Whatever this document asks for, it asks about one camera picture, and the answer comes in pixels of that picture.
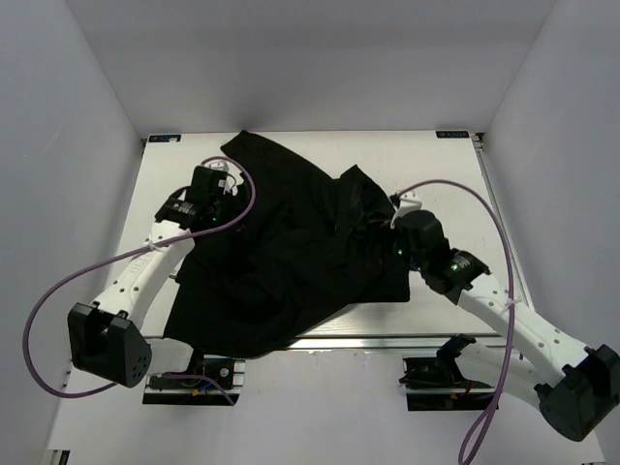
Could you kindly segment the black jacket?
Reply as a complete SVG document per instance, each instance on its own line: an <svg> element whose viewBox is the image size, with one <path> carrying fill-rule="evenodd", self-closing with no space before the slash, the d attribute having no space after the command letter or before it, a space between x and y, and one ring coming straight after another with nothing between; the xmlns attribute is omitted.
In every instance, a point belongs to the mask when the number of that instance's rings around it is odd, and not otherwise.
<svg viewBox="0 0 620 465"><path fill-rule="evenodd" d="M164 334L210 355L260 357L358 303L406 302L393 208L358 167L332 178L288 148L241 132L223 153L252 176L243 222L196 240Z"/></svg>

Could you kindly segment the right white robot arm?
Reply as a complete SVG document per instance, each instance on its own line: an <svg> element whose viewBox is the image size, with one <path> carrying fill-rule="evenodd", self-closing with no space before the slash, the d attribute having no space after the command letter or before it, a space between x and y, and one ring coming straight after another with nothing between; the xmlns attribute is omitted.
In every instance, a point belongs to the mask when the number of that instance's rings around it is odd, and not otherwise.
<svg viewBox="0 0 620 465"><path fill-rule="evenodd" d="M511 362L505 387L537 408L560 435L583 441L619 404L619 355L588 347L511 299L488 266L450 247L426 210L392 221L395 250L436 294L476 316L524 358Z"/></svg>

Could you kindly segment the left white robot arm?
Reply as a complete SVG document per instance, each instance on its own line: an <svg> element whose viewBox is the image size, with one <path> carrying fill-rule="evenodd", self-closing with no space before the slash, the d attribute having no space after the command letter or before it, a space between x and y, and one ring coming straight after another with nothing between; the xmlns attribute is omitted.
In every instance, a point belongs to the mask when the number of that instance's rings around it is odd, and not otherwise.
<svg viewBox="0 0 620 465"><path fill-rule="evenodd" d="M196 166L190 185L156 213L145 250L135 253L91 303L74 305L68 330L76 369L125 388L166 373L185 387L202 380L205 365L191 345L162 335L145 337L141 329L155 297L193 250L194 233L220 231L236 218L227 205L236 181L222 157Z"/></svg>

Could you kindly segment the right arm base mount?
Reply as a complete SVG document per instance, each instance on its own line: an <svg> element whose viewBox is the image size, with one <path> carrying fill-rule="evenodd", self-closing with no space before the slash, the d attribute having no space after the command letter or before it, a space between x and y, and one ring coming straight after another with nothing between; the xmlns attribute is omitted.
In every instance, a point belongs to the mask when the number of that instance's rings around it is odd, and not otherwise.
<svg viewBox="0 0 620 465"><path fill-rule="evenodd" d="M409 412L482 412L490 405L494 388L466 379L456 364L462 351L475 342L473 336L457 334L434 356L403 358L399 384L405 389Z"/></svg>

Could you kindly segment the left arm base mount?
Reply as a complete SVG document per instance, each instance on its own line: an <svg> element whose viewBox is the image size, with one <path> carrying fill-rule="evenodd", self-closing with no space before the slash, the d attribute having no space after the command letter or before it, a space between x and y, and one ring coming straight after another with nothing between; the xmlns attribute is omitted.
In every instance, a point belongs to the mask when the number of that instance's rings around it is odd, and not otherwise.
<svg viewBox="0 0 620 465"><path fill-rule="evenodd" d="M243 359L204 356L187 373L150 375L142 404L232 407L242 391L245 366Z"/></svg>

